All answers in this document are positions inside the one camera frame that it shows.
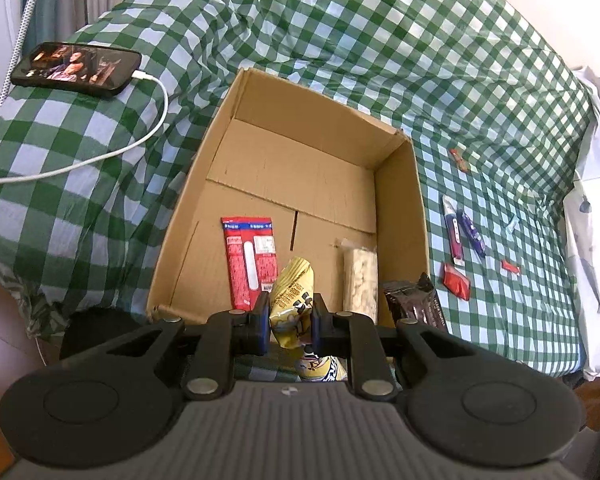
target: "white charging cable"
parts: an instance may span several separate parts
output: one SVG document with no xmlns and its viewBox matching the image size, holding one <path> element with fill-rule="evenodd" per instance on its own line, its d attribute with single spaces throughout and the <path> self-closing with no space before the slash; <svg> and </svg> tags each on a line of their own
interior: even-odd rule
<svg viewBox="0 0 600 480">
<path fill-rule="evenodd" d="M 81 168 L 83 166 L 88 166 L 89 164 L 94 164 L 96 162 L 100 162 L 101 160 L 106 160 L 107 158 L 111 158 L 112 156 L 122 155 L 123 153 L 132 150 L 136 146 L 147 142 L 149 138 L 151 138 L 160 129 L 160 127 L 164 123 L 165 118 L 167 117 L 167 110 L 169 108 L 169 93 L 167 92 L 166 86 L 157 77 L 149 75 L 145 72 L 140 72 L 139 70 L 136 70 L 133 73 L 132 77 L 135 79 L 147 79 L 149 81 L 155 82 L 156 84 L 160 85 L 160 88 L 162 88 L 162 94 L 164 95 L 164 107 L 162 108 L 162 115 L 160 116 L 160 120 L 142 139 L 136 140 L 136 142 L 133 142 L 130 145 L 125 146 L 124 148 L 115 150 L 114 152 L 103 153 L 102 155 L 94 156 L 93 158 L 89 158 L 88 160 L 84 160 L 82 162 L 76 162 L 75 164 L 72 164 L 65 168 L 60 168 L 59 170 L 45 171 L 45 173 L 38 173 L 34 175 L 5 176 L 0 178 L 0 184 L 16 184 L 17 182 L 31 182 L 32 180 L 40 180 L 41 178 L 48 178 L 50 176 L 68 173 L 69 171 L 77 170 L 78 168 Z"/>
<path fill-rule="evenodd" d="M 27 35 L 29 22 L 31 21 L 36 2 L 37 0 L 27 0 L 24 5 L 24 10 L 22 11 L 22 20 L 20 20 L 20 28 L 16 37 L 16 43 L 13 46 L 13 52 L 11 53 L 9 68 L 7 69 L 7 75 L 2 83 L 2 90 L 0 90 L 0 107 L 7 98 L 7 95 L 9 95 L 9 90 L 11 89 L 11 72 L 13 72 L 13 69 L 16 68 L 16 65 L 20 61 L 20 56 L 22 55 L 22 44 L 24 43 L 24 38 Z"/>
</svg>

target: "purple snack bar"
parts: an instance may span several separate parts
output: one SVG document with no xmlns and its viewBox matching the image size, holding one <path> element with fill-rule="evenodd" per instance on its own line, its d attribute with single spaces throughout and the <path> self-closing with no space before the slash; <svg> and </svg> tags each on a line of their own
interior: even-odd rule
<svg viewBox="0 0 600 480">
<path fill-rule="evenodd" d="M 469 238 L 471 247 L 474 248 L 474 251 L 478 253 L 478 256 L 481 258 L 486 257 L 487 254 L 484 250 L 484 242 L 482 241 L 482 237 L 480 236 L 478 229 L 475 228 L 474 223 L 471 222 L 471 219 L 464 211 L 460 211 L 458 213 L 458 221 L 462 226 L 464 234 L 466 234 L 466 237 Z"/>
</svg>

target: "checkered fabric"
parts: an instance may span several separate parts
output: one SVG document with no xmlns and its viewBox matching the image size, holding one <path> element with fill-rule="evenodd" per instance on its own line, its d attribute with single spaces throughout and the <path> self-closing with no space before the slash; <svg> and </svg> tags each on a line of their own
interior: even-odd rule
<svg viewBox="0 0 600 480">
<path fill-rule="evenodd" d="M 160 244 L 200 139 L 240 67 L 257 66 L 401 127 L 419 163 L 432 268 L 449 261 L 441 194 L 482 232 L 464 248 L 470 301 L 437 283 L 453 334 L 545 373 L 582 360 L 558 235 L 583 87 L 505 0 L 125 0 L 71 38 L 142 53 L 171 100 L 164 132 L 93 167 L 0 186 L 0 282 L 30 333 L 76 309 L 144 312 Z M 113 100 L 15 88 L 0 110 L 0 176 L 143 136 L 164 103 L 148 81 Z M 458 171 L 448 149 L 471 166 Z M 520 227 L 507 237 L 513 216 Z M 517 276 L 500 260 L 519 265 Z"/>
</svg>

